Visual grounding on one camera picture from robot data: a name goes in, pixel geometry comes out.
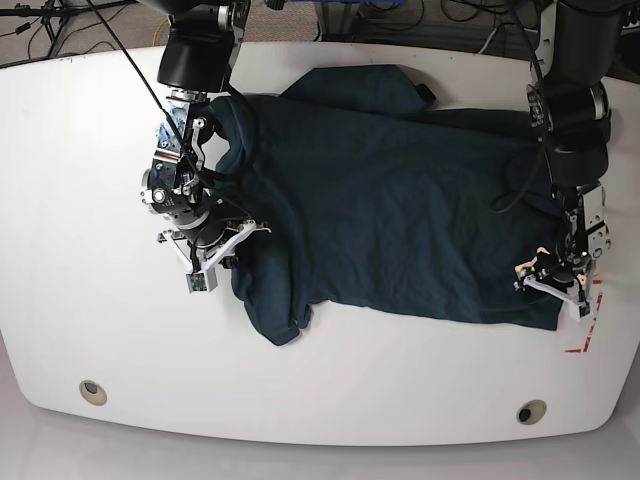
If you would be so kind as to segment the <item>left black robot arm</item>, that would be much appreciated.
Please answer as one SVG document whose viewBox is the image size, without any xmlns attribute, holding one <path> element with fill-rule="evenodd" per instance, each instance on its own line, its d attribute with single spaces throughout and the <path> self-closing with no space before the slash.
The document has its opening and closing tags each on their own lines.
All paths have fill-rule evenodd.
<svg viewBox="0 0 640 480">
<path fill-rule="evenodd" d="M 602 82 L 615 57 L 631 4 L 628 1 L 545 1 L 536 7 L 537 36 L 530 37 L 514 4 L 507 5 L 530 61 L 527 100 L 539 128 L 540 161 L 560 208 L 553 252 L 538 250 L 516 269 L 518 290 L 535 289 L 591 311 L 597 261 L 609 248 L 605 190 L 611 107 Z"/>
</svg>

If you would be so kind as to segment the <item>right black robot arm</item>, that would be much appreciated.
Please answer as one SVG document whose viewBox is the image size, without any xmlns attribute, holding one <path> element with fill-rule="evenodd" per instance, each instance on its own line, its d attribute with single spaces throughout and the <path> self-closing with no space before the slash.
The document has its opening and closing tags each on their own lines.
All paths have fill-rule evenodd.
<svg viewBox="0 0 640 480">
<path fill-rule="evenodd" d="M 168 19 L 168 40 L 157 80 L 169 88 L 160 107 L 151 167 L 141 186 L 143 204 L 171 222 L 159 235 L 176 251 L 192 290 L 206 291 L 215 268 L 234 268 L 236 247 L 258 225 L 242 199 L 258 143 L 248 99 L 230 83 L 250 11 L 248 1 L 156 1 Z M 248 124 L 236 159 L 222 171 L 207 167 L 204 145 L 223 135 L 222 107 Z"/>
</svg>

